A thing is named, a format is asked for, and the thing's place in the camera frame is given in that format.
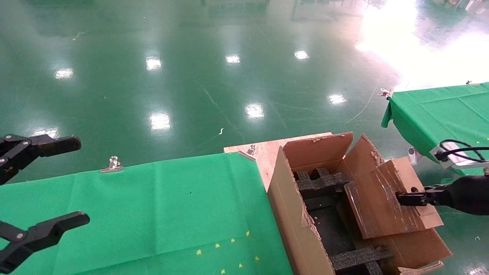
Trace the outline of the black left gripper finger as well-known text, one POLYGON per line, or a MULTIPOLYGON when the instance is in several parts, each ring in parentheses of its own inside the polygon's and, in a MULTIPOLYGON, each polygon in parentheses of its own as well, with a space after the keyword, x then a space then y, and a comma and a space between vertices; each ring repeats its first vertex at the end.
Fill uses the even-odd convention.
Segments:
POLYGON ((19 136, 8 134, 0 139, 0 184, 8 183, 19 171, 37 158, 51 157, 81 149, 77 136, 52 138, 47 134, 19 136))
POLYGON ((89 222, 90 217, 82 211, 75 211, 37 223, 27 230, 2 221, 0 236, 7 240, 8 244, 0 251, 1 273, 12 273, 32 254, 58 245, 66 231, 84 226, 89 222))

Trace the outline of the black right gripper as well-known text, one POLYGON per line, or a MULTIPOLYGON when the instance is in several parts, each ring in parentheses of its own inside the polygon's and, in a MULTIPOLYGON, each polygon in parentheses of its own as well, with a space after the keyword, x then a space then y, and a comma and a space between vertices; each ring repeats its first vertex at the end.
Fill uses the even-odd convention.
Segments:
POLYGON ((415 187, 411 192, 396 192, 400 205, 425 207, 443 205, 465 214, 489 215, 489 176, 462 176, 449 184, 425 186, 423 191, 415 187))

